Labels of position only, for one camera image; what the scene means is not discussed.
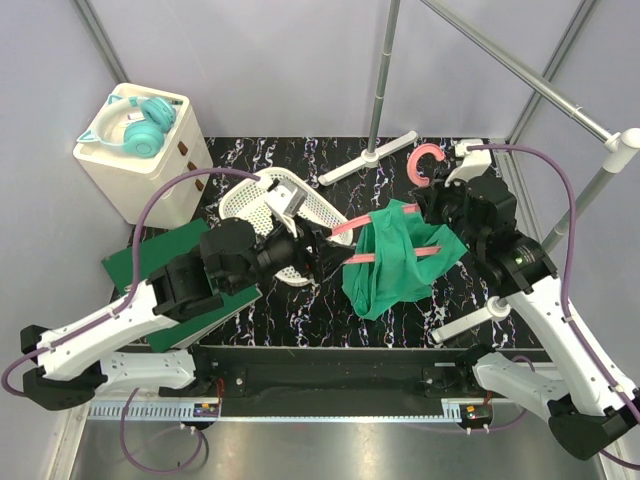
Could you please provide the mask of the pink plastic hanger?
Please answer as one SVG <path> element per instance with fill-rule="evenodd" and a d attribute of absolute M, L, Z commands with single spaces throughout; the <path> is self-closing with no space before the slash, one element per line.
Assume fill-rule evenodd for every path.
<path fill-rule="evenodd" d="M 427 156 L 432 156 L 436 162 L 442 162 L 445 160 L 445 153 L 441 147 L 428 143 L 423 144 L 414 149 L 409 155 L 406 171 L 409 180 L 418 187 L 426 187 L 429 185 L 429 178 L 422 175 L 418 169 L 419 161 Z M 364 227 L 372 222 L 371 215 L 361 215 L 359 217 L 348 220 L 342 224 L 339 224 L 331 229 L 331 237 L 340 235 L 342 233 L 350 232 L 354 229 Z M 436 255 L 440 251 L 440 247 L 419 247 L 414 250 L 417 257 L 427 257 Z M 354 254 L 351 258 L 346 259 L 344 265 L 357 265 L 365 263 L 373 263 L 376 260 L 374 253 L 362 253 Z"/>

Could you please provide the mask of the green tank top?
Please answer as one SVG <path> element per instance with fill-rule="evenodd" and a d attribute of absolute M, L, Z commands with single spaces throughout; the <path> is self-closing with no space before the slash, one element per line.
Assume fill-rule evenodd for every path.
<path fill-rule="evenodd" d="M 432 294 L 432 284 L 446 274 L 467 249 L 445 225 L 426 223 L 408 205 L 392 200 L 369 214 L 355 253 L 373 254 L 372 262 L 346 264 L 342 290 L 355 313 L 375 320 L 399 302 L 417 302 Z"/>

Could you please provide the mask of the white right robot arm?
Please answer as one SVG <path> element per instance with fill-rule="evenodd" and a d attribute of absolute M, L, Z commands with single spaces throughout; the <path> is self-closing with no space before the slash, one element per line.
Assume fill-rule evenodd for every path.
<path fill-rule="evenodd" d="M 513 401 L 545 421 L 560 446 L 580 460 L 637 426 L 638 387 L 562 299 L 556 266 L 517 228 L 517 200 L 506 183 L 485 176 L 452 185 L 438 179 L 412 197 L 425 222 L 448 227 L 468 248 L 476 271 L 525 321 L 560 375 L 553 381 L 480 345 L 459 356 L 457 390 L 470 397 L 486 390 Z"/>

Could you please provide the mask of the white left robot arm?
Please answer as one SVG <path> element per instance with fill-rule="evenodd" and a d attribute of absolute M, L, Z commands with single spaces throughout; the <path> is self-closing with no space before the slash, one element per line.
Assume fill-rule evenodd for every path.
<path fill-rule="evenodd" d="M 286 268 L 321 283 L 353 253 L 353 246 L 332 240 L 329 228 L 304 218 L 295 218 L 292 229 L 279 224 L 266 236 L 246 220 L 225 219 L 125 298 L 65 327 L 23 329 L 22 351 L 35 366 L 23 374 L 22 392 L 49 411 L 136 388 L 206 395 L 216 372 L 194 349 L 124 353 L 122 347 L 219 310 L 225 299 L 269 283 Z"/>

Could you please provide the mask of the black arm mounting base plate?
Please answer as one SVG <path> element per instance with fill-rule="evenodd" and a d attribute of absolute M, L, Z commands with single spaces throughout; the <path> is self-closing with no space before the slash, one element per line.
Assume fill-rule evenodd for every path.
<path fill-rule="evenodd" d="M 222 397 L 222 416 L 253 421 L 417 422 L 443 401 L 487 394 L 457 362 L 460 349 L 204 346 L 190 350 L 195 379 L 167 398 Z"/>

